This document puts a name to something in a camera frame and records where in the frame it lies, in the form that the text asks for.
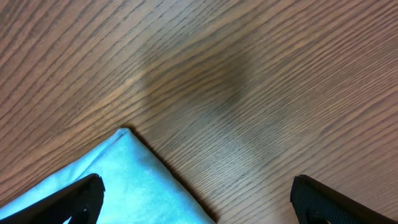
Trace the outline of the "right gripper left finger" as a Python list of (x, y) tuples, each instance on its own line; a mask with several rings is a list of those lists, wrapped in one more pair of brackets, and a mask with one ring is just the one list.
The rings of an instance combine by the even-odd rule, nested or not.
[(48, 197), (1, 220), (2, 224), (96, 224), (105, 187), (98, 174), (64, 187)]

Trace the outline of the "light blue printed t-shirt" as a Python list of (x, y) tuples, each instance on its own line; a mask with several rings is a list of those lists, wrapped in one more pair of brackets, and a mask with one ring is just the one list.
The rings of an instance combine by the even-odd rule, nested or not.
[(6, 218), (50, 194), (98, 174), (105, 192), (98, 223), (213, 223), (201, 205), (128, 128), (51, 174), (7, 205)]

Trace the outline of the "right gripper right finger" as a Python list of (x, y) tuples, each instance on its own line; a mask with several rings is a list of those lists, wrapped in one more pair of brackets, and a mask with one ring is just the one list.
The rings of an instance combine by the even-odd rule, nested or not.
[(300, 224), (397, 224), (307, 175), (294, 177), (290, 202)]

